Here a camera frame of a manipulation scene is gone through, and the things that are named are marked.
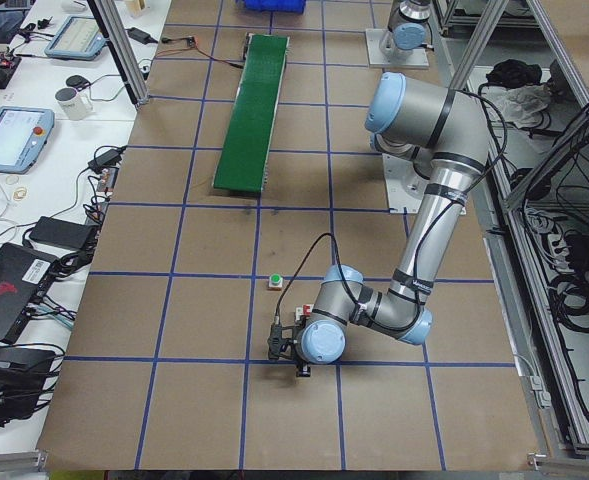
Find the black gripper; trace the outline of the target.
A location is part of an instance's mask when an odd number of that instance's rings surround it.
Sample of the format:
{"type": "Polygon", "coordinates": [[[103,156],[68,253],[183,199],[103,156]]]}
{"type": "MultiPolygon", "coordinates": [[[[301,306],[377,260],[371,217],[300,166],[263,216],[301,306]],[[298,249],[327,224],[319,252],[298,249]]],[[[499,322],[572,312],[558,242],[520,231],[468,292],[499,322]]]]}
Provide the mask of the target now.
{"type": "Polygon", "coordinates": [[[267,358],[270,362],[279,359],[293,361],[296,365],[296,376],[309,378],[311,376],[311,364],[297,350],[299,337],[305,327],[304,322],[298,322],[291,326],[283,326],[273,322],[270,325],[270,333],[267,339],[267,358]]]}

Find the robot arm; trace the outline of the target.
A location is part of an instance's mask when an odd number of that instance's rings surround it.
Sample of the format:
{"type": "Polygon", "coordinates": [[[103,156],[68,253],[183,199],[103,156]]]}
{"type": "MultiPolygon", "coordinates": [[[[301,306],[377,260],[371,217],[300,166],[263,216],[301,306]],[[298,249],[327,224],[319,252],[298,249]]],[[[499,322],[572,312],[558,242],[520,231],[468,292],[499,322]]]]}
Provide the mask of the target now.
{"type": "Polygon", "coordinates": [[[350,324],[411,345],[425,342],[433,323],[426,300],[468,195],[488,166],[482,107],[456,89],[385,72],[365,127],[383,155],[390,209],[407,209],[415,219],[386,290],[368,287],[359,271],[336,260],[310,312],[291,326],[273,319],[267,357],[293,362],[299,377],[343,355],[350,324]]]}
{"type": "Polygon", "coordinates": [[[393,1],[387,29],[380,41],[381,51],[392,55],[421,47],[427,35],[430,5],[430,0],[393,1]]]}

